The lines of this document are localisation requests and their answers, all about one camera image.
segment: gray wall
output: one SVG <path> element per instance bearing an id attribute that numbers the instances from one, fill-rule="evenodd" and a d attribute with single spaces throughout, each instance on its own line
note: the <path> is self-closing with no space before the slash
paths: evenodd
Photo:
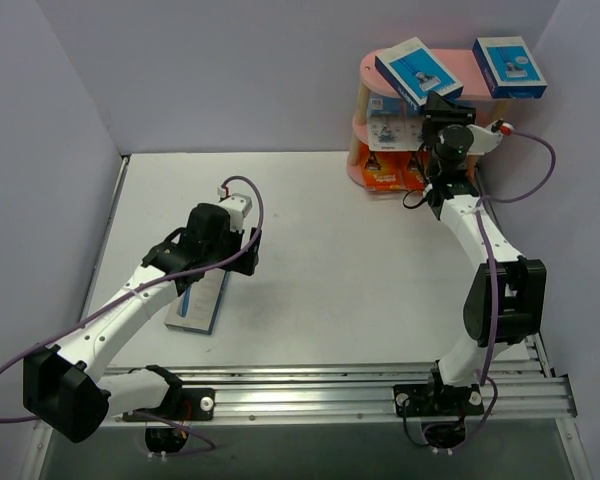
<path id="1" fill-rule="evenodd" d="M 76 321 L 120 157 L 33 0 L 0 0 L 0 364 Z M 0 415 L 22 414 L 21 369 Z M 31 425 L 0 426 L 14 478 Z"/>
<path id="2" fill-rule="evenodd" d="M 497 213 L 520 250 L 548 266 L 543 334 L 558 373 L 571 378 L 600 479 L 600 0 L 562 0 L 535 55 L 549 88 L 513 119 L 555 145 L 558 167 L 544 190 Z M 527 189 L 548 165 L 542 147 L 506 145 L 487 162 L 501 197 Z"/>
<path id="3" fill-rule="evenodd" d="M 558 0 L 39 0 L 122 152 L 343 150 L 358 65 L 418 35 L 535 45 Z"/>

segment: blue box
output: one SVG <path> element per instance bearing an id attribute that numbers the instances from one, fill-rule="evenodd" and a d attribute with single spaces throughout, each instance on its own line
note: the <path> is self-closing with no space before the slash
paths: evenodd
<path id="1" fill-rule="evenodd" d="M 396 97 L 385 97 L 375 92 L 369 96 L 367 117 L 371 115 L 403 115 L 404 100 Z"/>
<path id="2" fill-rule="evenodd" d="M 477 38 L 473 55 L 493 98 L 540 98 L 547 88 L 522 37 Z"/>
<path id="3" fill-rule="evenodd" d="M 376 69 L 407 102 L 409 113 L 419 114 L 429 92 L 445 98 L 462 94 L 462 82 L 418 37 L 376 55 Z"/>

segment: table surface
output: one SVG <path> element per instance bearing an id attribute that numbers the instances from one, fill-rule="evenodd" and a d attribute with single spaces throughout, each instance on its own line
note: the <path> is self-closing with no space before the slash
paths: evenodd
<path id="1" fill-rule="evenodd" d="M 260 188 L 264 233 L 255 275 L 231 275 L 211 336 L 168 330 L 163 309 L 111 366 L 415 363 L 447 353 L 464 328 L 467 256 L 428 208 L 368 194 L 345 164 L 346 152 L 133 155 L 91 311 L 191 208 L 215 203 L 230 175 Z M 247 225 L 256 220 L 254 208 Z M 528 358 L 517 345 L 499 360 Z"/>

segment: screw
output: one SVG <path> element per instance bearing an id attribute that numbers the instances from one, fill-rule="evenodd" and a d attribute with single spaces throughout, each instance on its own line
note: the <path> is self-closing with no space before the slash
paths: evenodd
<path id="1" fill-rule="evenodd" d="M 214 401 L 211 397 L 202 397 L 200 400 L 200 410 L 203 412 L 210 412 L 213 410 Z"/>
<path id="2" fill-rule="evenodd" d="M 409 405 L 409 395 L 407 395 L 406 393 L 399 393 L 398 395 L 396 395 L 396 404 L 399 406 L 407 406 Z"/>
<path id="3" fill-rule="evenodd" d="M 482 403 L 482 397 L 478 392 L 471 392 L 471 396 L 469 397 L 469 403 L 474 407 L 477 407 Z"/>

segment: tabletop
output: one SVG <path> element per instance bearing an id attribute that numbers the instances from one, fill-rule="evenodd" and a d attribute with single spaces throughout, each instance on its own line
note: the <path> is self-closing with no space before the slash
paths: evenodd
<path id="1" fill-rule="evenodd" d="M 400 195 L 365 192 L 345 165 L 346 152 L 133 155 L 90 311 L 194 206 L 217 202 L 226 177 L 256 183 L 265 219 L 255 275 L 231 274 L 212 335 L 167 329 L 165 308 L 111 366 L 415 363 L 446 354 L 464 328 L 469 259 L 427 207 L 406 210 Z M 498 359 L 528 358 L 523 343 Z"/>

